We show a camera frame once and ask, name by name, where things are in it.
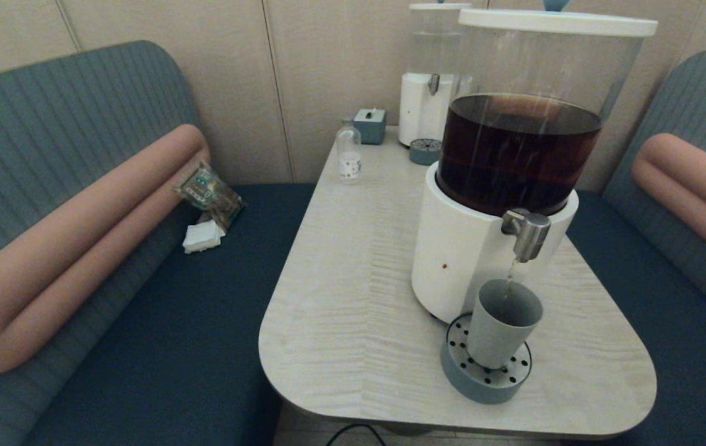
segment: white napkin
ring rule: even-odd
[[[216,224],[215,220],[191,225],[185,232],[183,248],[186,254],[214,248],[220,245],[220,238],[225,235],[226,232]]]

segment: teal upholstered backrest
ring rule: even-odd
[[[706,51],[683,62],[664,82],[603,194],[706,294],[706,242],[639,189],[630,176],[639,147],[657,133],[672,133],[706,151]]]
[[[0,248],[180,124],[199,125],[180,68],[133,42],[0,74]],[[30,361],[0,375],[0,444],[21,443],[39,415],[192,215],[178,206]],[[36,259],[32,259],[35,268]]]

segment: dispenser lid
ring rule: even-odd
[[[471,3],[410,3],[408,9],[467,9]]]
[[[515,9],[463,9],[458,23],[480,28],[610,37],[650,37],[658,26],[656,20],[641,18]]]

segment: dark tea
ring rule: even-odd
[[[464,96],[450,104],[436,183],[458,203],[486,214],[518,207],[555,214],[567,203],[600,129],[596,114],[550,98]]]

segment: metal spigot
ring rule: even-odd
[[[430,80],[427,81],[427,88],[430,89],[430,96],[435,96],[438,93],[438,84],[441,82],[441,76],[438,74],[431,74]]]
[[[551,228],[551,220],[542,214],[532,214],[526,209],[510,209],[502,216],[503,234],[515,236],[515,259],[521,263],[538,256],[546,234]]]

